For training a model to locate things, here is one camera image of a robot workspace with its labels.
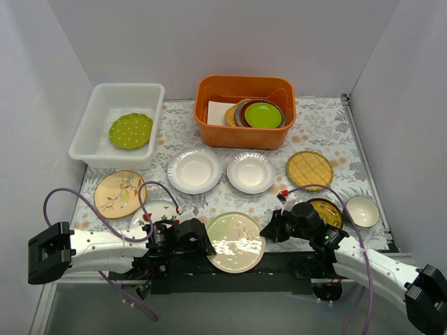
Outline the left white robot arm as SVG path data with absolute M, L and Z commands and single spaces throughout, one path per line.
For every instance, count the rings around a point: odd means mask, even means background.
M 197 218 L 145 222 L 119 234 L 75 230 L 67 222 L 60 222 L 28 241 L 27 281 L 40 285 L 86 271 L 127 273 L 140 279 L 155 270 L 152 258 L 216 253 L 205 225 Z

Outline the white plastic bin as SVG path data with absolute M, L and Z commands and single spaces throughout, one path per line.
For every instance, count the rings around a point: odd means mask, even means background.
M 105 83 L 96 86 L 69 148 L 69 156 L 93 168 L 146 170 L 155 153 L 165 88 L 161 84 Z M 109 129 L 119 117 L 146 114 L 153 120 L 149 142 L 139 149 L 118 149 Z

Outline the grey speckled plate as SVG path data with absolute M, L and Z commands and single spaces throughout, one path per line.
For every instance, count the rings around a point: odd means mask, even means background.
M 237 105 L 236 105 L 236 110 L 235 110 L 235 114 L 234 114 L 234 119 L 235 119 L 235 123 L 237 126 L 239 127 L 245 127 L 245 124 L 242 120 L 242 108 L 244 107 L 244 105 L 246 103 L 248 103 L 250 100 L 249 99 L 244 99 L 241 100 Z

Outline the pale green cream plate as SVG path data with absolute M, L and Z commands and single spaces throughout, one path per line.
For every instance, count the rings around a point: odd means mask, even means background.
M 253 269 L 265 252 L 265 238 L 256 220 L 240 212 L 227 212 L 213 218 L 206 227 L 216 251 L 207 259 L 217 269 L 241 274 Z

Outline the green polka dot plate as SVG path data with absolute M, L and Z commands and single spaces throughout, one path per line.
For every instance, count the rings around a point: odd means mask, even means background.
M 109 140 L 118 149 L 139 149 L 149 142 L 152 126 L 153 120 L 146 114 L 125 114 L 112 123 Z

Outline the yellow brown ornate plate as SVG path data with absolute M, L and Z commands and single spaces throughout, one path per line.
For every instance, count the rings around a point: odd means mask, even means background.
M 310 199 L 308 203 L 310 203 L 317 211 L 325 224 L 339 229 L 343 228 L 344 219 L 342 217 L 342 212 L 334 203 L 323 198 Z

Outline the white paper sheet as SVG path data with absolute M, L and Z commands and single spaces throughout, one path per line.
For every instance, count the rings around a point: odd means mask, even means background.
M 234 103 L 209 101 L 207 106 L 207 124 L 214 126 L 227 126 L 225 115 Z

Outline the small white paper plate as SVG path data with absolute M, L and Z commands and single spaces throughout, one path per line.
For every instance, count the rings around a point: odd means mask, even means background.
M 272 162 L 263 154 L 242 152 L 230 159 L 227 166 L 229 182 L 239 191 L 259 194 L 269 189 L 276 178 Z

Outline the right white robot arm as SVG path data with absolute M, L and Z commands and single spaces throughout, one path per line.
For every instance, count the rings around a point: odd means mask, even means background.
M 423 334 L 446 333 L 446 277 L 432 265 L 415 267 L 367 250 L 344 230 L 324 223 L 308 202 L 273 212 L 261 236 L 273 242 L 305 239 L 319 257 L 317 272 L 373 290 L 403 311 Z

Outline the lime green round plate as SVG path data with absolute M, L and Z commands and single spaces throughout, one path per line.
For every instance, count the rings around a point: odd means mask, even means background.
M 281 112 L 270 103 L 252 103 L 244 110 L 244 118 L 252 128 L 277 128 L 282 122 Z

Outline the tan bird pattern plate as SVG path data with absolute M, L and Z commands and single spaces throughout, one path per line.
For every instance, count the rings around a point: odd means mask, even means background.
M 121 170 L 101 180 L 94 192 L 94 204 L 106 219 L 119 219 L 140 209 L 139 189 L 144 183 L 140 174 Z

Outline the white bowl teal rim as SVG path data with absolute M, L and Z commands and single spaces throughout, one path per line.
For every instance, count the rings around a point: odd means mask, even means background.
M 376 204 L 369 198 L 363 196 L 355 196 L 346 202 L 346 210 L 343 211 L 344 219 L 355 223 L 362 228 L 371 228 L 380 220 L 379 209 Z

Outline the large white paper plate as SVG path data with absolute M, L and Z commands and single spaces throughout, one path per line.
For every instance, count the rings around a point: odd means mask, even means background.
M 190 147 L 179 152 L 167 168 L 170 184 L 189 195 L 210 191 L 218 184 L 221 173 L 219 157 L 205 147 Z

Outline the floral pattern table mat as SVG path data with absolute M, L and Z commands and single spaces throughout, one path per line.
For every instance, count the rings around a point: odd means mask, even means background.
M 193 116 L 193 107 L 192 100 L 166 101 L 163 104 L 152 166 L 149 170 L 138 173 L 145 181 L 158 181 L 167 186 L 179 202 L 180 208 L 192 210 L 204 224 L 207 225 L 220 214 L 235 211 L 249 215 L 262 228 L 265 227 L 272 217 L 272 210 L 281 206 L 277 199 L 278 192 L 296 187 L 288 178 L 286 164 L 299 151 L 316 152 L 329 160 L 334 172 L 330 187 L 344 200 L 361 195 L 376 203 L 370 177 L 340 98 L 296 99 L 297 118 L 289 129 L 285 142 L 276 151 L 259 151 L 272 161 L 276 171 L 276 179 L 266 192 L 248 195 L 237 190 L 228 181 L 228 162 L 242 152 L 241 149 L 212 148 L 223 167 L 219 183 L 202 195 L 180 193 L 170 185 L 166 170 L 175 154 L 183 149 L 203 145 Z M 78 200 L 71 223 L 79 230 L 107 229 L 82 200 Z M 372 228 L 358 229 L 367 248 L 389 250 L 387 228 L 382 219 Z

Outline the orange plastic bin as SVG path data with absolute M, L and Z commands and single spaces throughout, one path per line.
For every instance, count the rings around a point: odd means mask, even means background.
M 248 98 L 276 104 L 285 113 L 286 125 L 281 128 L 247 128 L 212 125 L 207 122 L 208 103 L 239 103 Z M 279 77 L 243 75 L 211 75 L 198 85 L 194 117 L 200 136 L 209 147 L 276 150 L 285 141 L 296 120 L 293 85 Z

